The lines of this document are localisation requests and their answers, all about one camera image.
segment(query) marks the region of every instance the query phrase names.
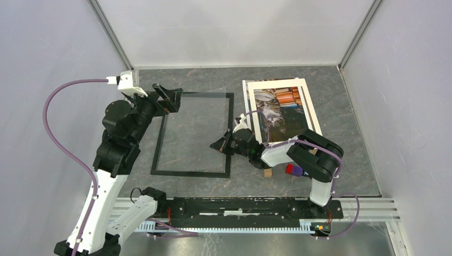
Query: white picture frame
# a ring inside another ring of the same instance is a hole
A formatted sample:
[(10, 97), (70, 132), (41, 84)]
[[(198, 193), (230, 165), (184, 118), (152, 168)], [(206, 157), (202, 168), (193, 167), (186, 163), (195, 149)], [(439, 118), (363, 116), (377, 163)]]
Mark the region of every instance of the white picture frame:
[[(282, 79), (282, 80), (274, 80), (274, 81), (257, 81), (257, 82), (251, 82), (251, 81), (244, 81), (244, 93), (249, 94), (249, 101), (251, 110), (249, 110), (247, 98), (245, 98), (245, 109), (247, 112), (249, 111), (256, 111), (257, 105), (256, 105), (256, 98), (255, 98), (255, 90), (264, 90), (264, 89), (283, 89), (288, 87), (296, 87), (298, 88), (298, 91), (300, 93), (300, 98), (302, 101), (303, 109), (305, 110), (305, 118), (306, 122), (308, 124), (308, 128), (310, 130), (313, 130), (319, 135), (322, 135), (321, 128), (317, 119), (316, 111), (314, 110), (314, 105), (312, 104), (311, 96), (309, 94), (308, 86), (306, 84), (306, 81), (304, 78), (301, 79)], [(253, 121), (253, 128), (254, 133), (256, 135), (256, 139), (262, 143), (262, 135), (261, 135), (261, 129), (259, 124), (259, 118), (258, 113), (252, 113)]]

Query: wooden block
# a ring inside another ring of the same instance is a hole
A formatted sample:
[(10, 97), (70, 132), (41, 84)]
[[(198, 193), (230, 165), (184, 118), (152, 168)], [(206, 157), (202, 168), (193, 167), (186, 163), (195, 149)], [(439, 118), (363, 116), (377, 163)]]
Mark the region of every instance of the wooden block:
[(271, 168), (270, 169), (264, 169), (264, 178), (271, 177)]

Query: white cable connector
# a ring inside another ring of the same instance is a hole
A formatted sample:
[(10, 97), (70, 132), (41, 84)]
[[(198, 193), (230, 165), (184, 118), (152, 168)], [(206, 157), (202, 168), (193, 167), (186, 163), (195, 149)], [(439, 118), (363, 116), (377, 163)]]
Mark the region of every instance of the white cable connector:
[(107, 76), (108, 82), (107, 84), (117, 84), (116, 83), (116, 76)]

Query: cat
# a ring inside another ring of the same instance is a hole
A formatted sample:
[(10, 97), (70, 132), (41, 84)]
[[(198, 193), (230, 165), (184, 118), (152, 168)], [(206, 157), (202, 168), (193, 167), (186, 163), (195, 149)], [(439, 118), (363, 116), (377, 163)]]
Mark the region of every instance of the cat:
[(276, 98), (266, 101), (256, 99), (256, 106), (258, 110), (264, 113), (269, 129), (277, 129), (281, 133), (286, 133), (286, 122), (281, 113), (279, 101)]

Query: black wire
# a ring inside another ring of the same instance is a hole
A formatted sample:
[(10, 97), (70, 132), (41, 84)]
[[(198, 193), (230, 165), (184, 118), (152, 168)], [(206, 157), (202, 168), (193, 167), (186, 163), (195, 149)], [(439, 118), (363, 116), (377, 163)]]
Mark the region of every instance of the black wire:
[(132, 191), (130, 191), (130, 201), (132, 201), (132, 203), (135, 203), (135, 202), (132, 200), (132, 194), (133, 194), (133, 192), (134, 192), (136, 189), (138, 189), (138, 191), (139, 191), (140, 194), (141, 194), (141, 189), (140, 189), (140, 188), (133, 188)]

